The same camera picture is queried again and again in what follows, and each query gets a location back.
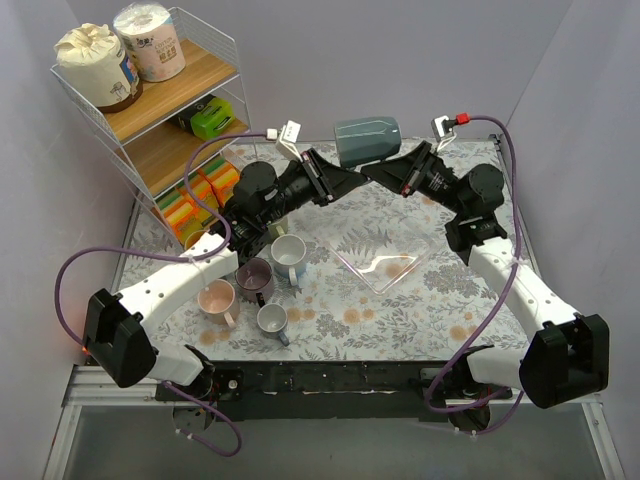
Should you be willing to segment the teal grey mug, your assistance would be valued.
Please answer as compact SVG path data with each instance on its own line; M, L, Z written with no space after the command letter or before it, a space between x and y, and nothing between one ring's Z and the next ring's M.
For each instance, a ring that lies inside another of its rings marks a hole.
M347 169L396 155L402 143L399 124L389 116L336 122L334 138L340 165Z

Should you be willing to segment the blue white mug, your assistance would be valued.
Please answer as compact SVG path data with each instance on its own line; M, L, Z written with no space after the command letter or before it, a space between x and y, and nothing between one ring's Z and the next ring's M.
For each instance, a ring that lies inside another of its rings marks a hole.
M276 238L270 247L273 267L277 274L298 286L306 271L306 243L297 235L285 234Z

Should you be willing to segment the mauve pink mug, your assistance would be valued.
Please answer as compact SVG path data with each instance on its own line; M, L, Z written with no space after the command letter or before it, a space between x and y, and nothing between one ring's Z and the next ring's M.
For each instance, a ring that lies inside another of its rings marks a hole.
M262 258L253 258L241 266L235 281L240 295L259 307L265 306L275 291L273 270Z

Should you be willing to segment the slate blue mug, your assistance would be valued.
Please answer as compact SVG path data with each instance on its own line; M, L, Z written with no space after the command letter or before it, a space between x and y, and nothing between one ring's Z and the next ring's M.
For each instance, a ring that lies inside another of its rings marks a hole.
M288 315L280 305L271 303L262 306L257 313L257 325L265 336L276 338L284 346L290 345L285 332Z

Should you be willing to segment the peach pink mug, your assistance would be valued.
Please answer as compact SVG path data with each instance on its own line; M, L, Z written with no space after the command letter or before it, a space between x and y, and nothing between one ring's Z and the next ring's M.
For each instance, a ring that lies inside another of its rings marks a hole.
M214 280L197 295L202 311L216 324L230 329L237 327L240 304L234 287L223 279Z

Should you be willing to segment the green mug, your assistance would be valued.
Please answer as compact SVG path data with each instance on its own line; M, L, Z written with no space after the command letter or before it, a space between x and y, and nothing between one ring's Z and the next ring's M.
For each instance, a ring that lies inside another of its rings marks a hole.
M273 221L268 225L268 232L272 241L279 238L282 235L288 233L288 218L283 218Z

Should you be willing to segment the blue butterfly mug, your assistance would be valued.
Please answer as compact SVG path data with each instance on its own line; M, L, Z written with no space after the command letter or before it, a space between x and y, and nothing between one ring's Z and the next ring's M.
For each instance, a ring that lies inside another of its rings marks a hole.
M184 243L184 248L186 250L191 249L200 239L203 235L207 234L208 231L206 229L204 230L198 230L193 232L192 234L189 235L189 237L186 239L185 243Z

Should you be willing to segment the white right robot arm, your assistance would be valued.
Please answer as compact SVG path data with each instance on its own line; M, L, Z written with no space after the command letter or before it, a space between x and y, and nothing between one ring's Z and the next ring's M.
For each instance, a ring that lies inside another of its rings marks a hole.
M583 315L553 292L520 259L495 211L504 202L504 177L479 164L457 177L427 142L393 160L366 165L362 173L393 193L414 192L451 210L450 249L499 295L526 333L523 352L471 345L452 365L454 389L475 397L488 384L517 389L546 409L604 390L609 381L610 329L599 315Z

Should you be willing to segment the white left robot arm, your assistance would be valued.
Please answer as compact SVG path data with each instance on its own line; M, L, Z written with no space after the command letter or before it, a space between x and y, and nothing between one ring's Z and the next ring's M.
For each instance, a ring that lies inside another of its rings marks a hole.
M118 293L105 289L88 302L83 345L121 388L144 378L177 384L193 400L205 398L213 377L203 354L189 346L158 345L150 332L213 281L256 257L268 226L308 202L328 205L366 184L361 173L335 166L315 150L282 174L263 161L247 164L223 208L223 218L177 262Z

